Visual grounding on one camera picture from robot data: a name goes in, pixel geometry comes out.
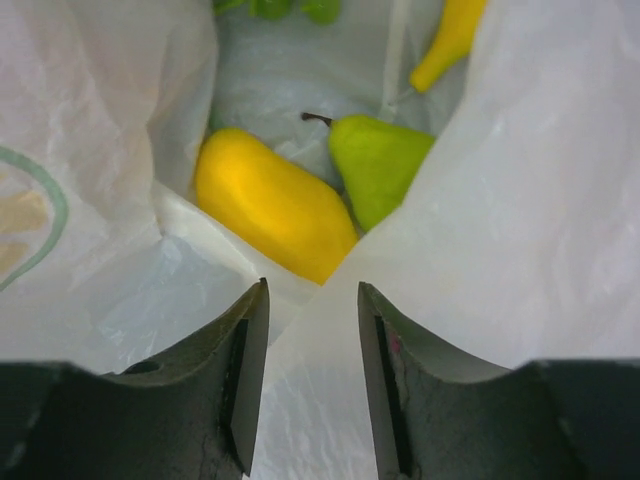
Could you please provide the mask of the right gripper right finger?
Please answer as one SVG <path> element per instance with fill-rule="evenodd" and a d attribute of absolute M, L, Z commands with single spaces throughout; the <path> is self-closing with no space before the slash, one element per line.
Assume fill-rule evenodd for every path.
<path fill-rule="evenodd" d="M 509 370 L 358 288 L 382 479 L 635 479 L 639 363 L 540 359 Z"/>

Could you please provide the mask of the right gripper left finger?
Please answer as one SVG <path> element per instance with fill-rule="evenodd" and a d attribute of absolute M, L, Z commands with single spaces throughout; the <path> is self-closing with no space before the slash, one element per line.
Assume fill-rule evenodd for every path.
<path fill-rule="evenodd" d="M 125 371 L 63 361 L 1 366 L 5 479 L 240 479 L 250 474 L 269 289 Z"/>

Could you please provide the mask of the white plastic bag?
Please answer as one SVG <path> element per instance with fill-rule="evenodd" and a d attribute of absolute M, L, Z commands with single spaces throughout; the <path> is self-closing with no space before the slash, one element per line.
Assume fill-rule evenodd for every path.
<path fill-rule="evenodd" d="M 210 1 L 1 5 L 1 366 L 119 374 L 269 289 L 251 472 L 382 479 L 359 336 L 373 285 L 513 370 L 639 363 L 639 5 L 493 1 L 434 91 L 405 78 L 438 1 L 348 1 L 320 27 Z M 403 204 L 322 286 L 195 206 L 202 140 L 239 125 L 331 188 L 305 110 L 437 137 Z"/>

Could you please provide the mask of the yellow fake mango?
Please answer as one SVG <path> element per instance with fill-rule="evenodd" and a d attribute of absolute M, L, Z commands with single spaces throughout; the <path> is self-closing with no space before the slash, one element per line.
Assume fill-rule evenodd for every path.
<path fill-rule="evenodd" d="M 324 284 L 358 241 L 340 196 L 324 181 L 239 128 L 202 145 L 197 206 L 295 275 Z"/>

